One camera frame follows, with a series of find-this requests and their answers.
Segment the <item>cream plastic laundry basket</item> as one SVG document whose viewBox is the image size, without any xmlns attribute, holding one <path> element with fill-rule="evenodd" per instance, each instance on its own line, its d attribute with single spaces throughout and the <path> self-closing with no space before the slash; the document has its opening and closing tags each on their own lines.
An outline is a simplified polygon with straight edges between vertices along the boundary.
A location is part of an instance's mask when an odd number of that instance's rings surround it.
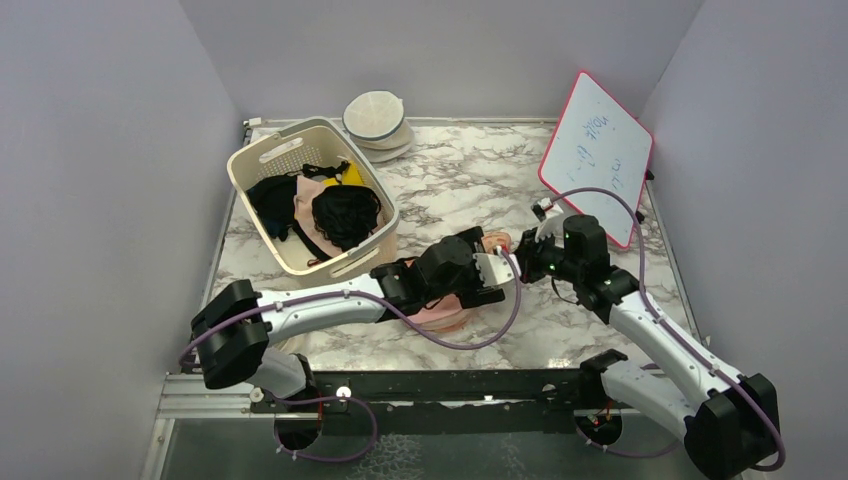
<svg viewBox="0 0 848 480">
<path fill-rule="evenodd" d="M 232 154 L 227 172 L 283 287 L 350 279 L 396 259 L 395 201 L 329 119 L 266 134 Z"/>
</svg>

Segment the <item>peach patterned mesh laundry bag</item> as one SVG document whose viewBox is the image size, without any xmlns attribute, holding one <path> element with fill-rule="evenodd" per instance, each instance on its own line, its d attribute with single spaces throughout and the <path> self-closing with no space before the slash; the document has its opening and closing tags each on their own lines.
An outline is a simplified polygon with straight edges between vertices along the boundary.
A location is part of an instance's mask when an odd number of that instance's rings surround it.
<svg viewBox="0 0 848 480">
<path fill-rule="evenodd" d="M 483 249 L 487 254 L 497 254 L 499 250 L 510 252 L 512 246 L 511 236 L 504 231 L 485 233 L 481 238 Z"/>
</svg>

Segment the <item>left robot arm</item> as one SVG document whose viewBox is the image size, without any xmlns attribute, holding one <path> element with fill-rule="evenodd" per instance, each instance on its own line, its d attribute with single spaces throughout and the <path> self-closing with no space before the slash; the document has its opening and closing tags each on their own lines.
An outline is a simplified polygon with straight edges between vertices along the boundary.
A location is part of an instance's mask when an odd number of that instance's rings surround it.
<svg viewBox="0 0 848 480">
<path fill-rule="evenodd" d="M 250 383 L 298 411 L 314 397 L 307 361 L 273 351 L 274 344 L 337 326 L 389 320 L 419 330 L 413 316 L 438 301 L 453 296 L 463 309 L 501 302 L 504 286 L 519 276 L 511 252 L 502 246 L 487 252 L 481 229 L 472 228 L 441 239 L 417 257 L 337 283 L 262 293 L 250 281 L 237 280 L 191 320 L 184 353 L 196 356 L 207 389 Z"/>
</svg>

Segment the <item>pink bra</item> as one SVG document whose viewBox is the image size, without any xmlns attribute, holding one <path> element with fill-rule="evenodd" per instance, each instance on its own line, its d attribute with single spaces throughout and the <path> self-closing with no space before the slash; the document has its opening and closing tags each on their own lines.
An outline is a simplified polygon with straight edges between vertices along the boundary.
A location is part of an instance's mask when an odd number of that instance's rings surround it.
<svg viewBox="0 0 848 480">
<path fill-rule="evenodd" d="M 467 311 L 455 294 L 430 301 L 408 318 L 423 330 L 433 333 L 456 331 L 469 321 Z"/>
</svg>

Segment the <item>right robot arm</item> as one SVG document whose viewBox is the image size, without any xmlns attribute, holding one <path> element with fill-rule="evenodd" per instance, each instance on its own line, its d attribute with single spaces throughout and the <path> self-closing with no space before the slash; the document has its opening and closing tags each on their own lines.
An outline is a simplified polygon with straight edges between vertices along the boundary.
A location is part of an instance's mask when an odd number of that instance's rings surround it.
<svg viewBox="0 0 848 480">
<path fill-rule="evenodd" d="M 637 344 L 663 372 L 657 378 L 616 350 L 581 363 L 579 398 L 624 403 L 673 434 L 709 479 L 773 471 L 786 461 L 777 391 L 710 353 L 660 310 L 640 278 L 612 264 L 598 220 L 563 221 L 564 243 L 541 228 L 523 232 L 515 251 L 524 283 L 545 277 L 572 285 L 577 302 Z"/>
</svg>

